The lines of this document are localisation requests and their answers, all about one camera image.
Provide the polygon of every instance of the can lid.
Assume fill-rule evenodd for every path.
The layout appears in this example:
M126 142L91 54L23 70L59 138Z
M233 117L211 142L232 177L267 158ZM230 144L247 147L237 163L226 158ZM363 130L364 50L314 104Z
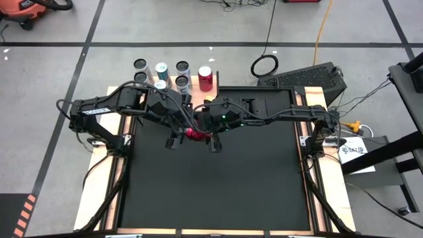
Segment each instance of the can lid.
M212 74L212 69L208 66L201 66L198 70L198 74L201 76L209 76Z
M183 86L186 86L188 84L188 78L185 77L184 75L181 75L181 76L178 76L174 82L179 87L183 87Z
M144 72L138 72L134 75L134 81L144 82L147 79L147 75Z
M166 89L167 83L164 80L158 80L157 82L154 83L154 87L158 88L158 89Z
M134 67L136 69L143 69L147 65L147 62L145 59L137 59L134 62Z
M161 62L156 65L156 71L162 73L167 70L167 64Z
M176 64L176 69L179 72L186 71L189 67L190 65L186 61L180 61Z

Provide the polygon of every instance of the orange plug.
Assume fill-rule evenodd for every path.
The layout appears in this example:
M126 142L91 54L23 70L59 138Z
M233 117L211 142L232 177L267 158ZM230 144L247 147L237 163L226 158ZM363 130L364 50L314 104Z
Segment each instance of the orange plug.
M341 124L349 127L354 133L358 133L358 131L360 130L360 121L356 121L353 123L345 123L345 122L341 122Z

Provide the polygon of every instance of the robotic arm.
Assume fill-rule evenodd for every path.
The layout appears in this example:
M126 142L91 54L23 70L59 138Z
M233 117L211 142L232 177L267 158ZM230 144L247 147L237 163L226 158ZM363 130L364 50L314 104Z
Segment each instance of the robotic arm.
M117 112L122 116L139 116L172 129L166 148L177 149L183 138L188 138L205 141L211 152L216 153L222 150L219 133L227 130L274 121L304 121L315 124L311 137L305 141L305 154L322 157L325 138L336 131L336 118L322 106L291 105L270 114L266 99L243 98L235 102L228 97L217 97L195 108L190 101L190 95L180 95L172 89L160 90L128 81L108 96L72 102L69 128L89 133L103 142L109 153L119 156L126 154L131 136L111 134L97 123L96 115Z

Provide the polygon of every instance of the paper sign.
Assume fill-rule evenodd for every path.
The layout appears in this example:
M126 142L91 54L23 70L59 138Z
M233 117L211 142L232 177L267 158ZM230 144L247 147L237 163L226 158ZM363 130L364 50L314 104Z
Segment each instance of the paper sign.
M339 158L341 160L341 163L343 164L347 163L367 153L367 149L365 148L362 138L350 137L350 138L344 138L344 139L346 139L346 143L343 146L341 146L339 149ZM375 172L375 171L376 171L375 167L370 166L368 168L362 169L360 171L356 171L351 174L368 173L368 172Z

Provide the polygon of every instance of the orange striped tape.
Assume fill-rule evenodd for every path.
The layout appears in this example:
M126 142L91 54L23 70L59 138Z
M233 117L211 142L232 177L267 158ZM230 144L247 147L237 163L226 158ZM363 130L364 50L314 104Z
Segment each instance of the orange striped tape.
M24 208L20 212L20 218L18 219L17 226L13 232L17 237L24 237L26 228L28 227L29 219L31 217L32 209L34 208L36 198L34 195L29 194Z

